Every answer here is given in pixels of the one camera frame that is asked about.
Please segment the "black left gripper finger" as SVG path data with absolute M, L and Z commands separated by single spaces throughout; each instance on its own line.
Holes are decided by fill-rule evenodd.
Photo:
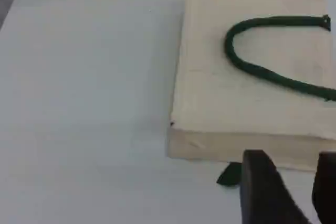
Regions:
M 312 203 L 321 223 L 335 223 L 335 152 L 319 154 Z
M 264 151 L 245 150 L 241 171 L 242 223 L 310 223 Z

